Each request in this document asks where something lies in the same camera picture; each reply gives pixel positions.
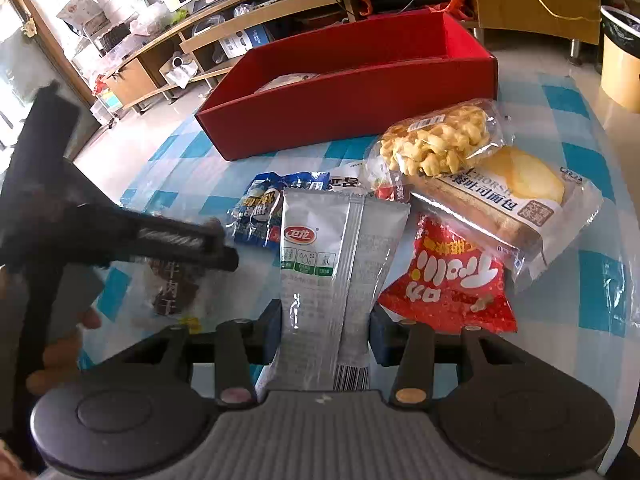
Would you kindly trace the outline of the person left hand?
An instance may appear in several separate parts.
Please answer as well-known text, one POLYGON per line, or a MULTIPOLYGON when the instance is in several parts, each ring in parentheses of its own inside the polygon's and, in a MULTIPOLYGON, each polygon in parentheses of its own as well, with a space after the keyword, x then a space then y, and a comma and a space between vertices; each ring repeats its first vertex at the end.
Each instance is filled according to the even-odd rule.
MULTIPOLYGON (((50 389, 77 375, 77 360, 82 345, 81 331, 96 330, 101 319, 91 307, 102 292, 103 282, 90 268, 68 266, 63 274, 55 307, 68 300, 76 314, 70 328, 61 337, 50 340, 41 352, 42 364, 23 380, 27 392, 39 398, 50 389)), ((35 449, 31 443, 20 441, 18 427, 12 422, 14 379, 17 347, 23 328, 28 300, 25 280, 1 268, 1 477, 3 479, 31 479, 42 469, 29 457, 35 449)))

